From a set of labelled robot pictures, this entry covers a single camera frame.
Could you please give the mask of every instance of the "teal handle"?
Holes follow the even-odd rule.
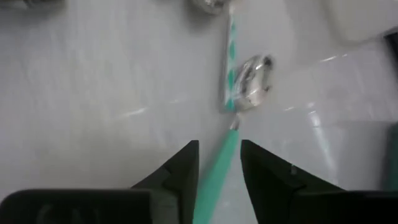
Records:
[[[229,130],[213,167],[198,188],[193,224],[207,224],[211,220],[238,140],[239,132]]]

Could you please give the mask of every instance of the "white object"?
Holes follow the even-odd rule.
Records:
[[[328,0],[340,36],[349,41],[377,37],[398,26],[396,0]]]

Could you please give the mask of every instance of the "green plastic handle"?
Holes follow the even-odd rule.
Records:
[[[213,167],[198,188],[193,224],[207,224],[211,220],[238,140],[239,131],[229,130]]]

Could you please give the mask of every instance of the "black plastic part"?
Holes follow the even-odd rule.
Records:
[[[398,65],[398,33],[389,34],[384,38],[387,41],[391,53],[394,56],[396,65]]]
[[[126,190],[23,190],[0,204],[0,223],[192,223],[198,182],[198,141]]]
[[[398,192],[344,191],[248,140],[241,159],[260,224],[398,223]]]

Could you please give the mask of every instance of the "white countertop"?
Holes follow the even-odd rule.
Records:
[[[244,2],[238,62],[270,53],[277,69],[242,138],[344,189],[378,189],[385,131],[398,120],[383,44],[340,44],[316,0]],[[192,139],[205,165],[231,121],[218,112],[225,30],[225,15],[203,16],[186,0],[2,12],[0,198],[129,187]],[[214,219],[256,222],[238,153]]]

